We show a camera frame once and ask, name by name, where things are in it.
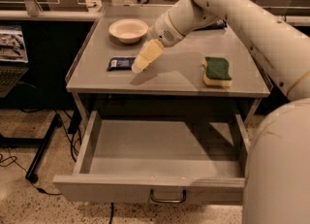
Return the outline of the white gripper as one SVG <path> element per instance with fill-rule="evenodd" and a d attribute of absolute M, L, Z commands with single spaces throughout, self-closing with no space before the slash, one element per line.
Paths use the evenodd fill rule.
<path fill-rule="evenodd" d="M 164 51 L 164 47 L 171 48 L 184 39 L 173 26 L 169 13 L 164 12 L 148 29 L 149 37 L 152 40 L 147 41 L 141 48 L 131 69 L 134 73 L 141 73 Z"/>

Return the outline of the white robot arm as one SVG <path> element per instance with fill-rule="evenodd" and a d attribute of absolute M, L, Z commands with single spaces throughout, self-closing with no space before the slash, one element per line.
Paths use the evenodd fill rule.
<path fill-rule="evenodd" d="M 179 0 L 149 30 L 132 67 L 142 72 L 196 28 L 221 18 L 247 47 L 266 84 L 288 104 L 246 144 L 242 224 L 310 224 L 310 38 L 250 0 Z"/>

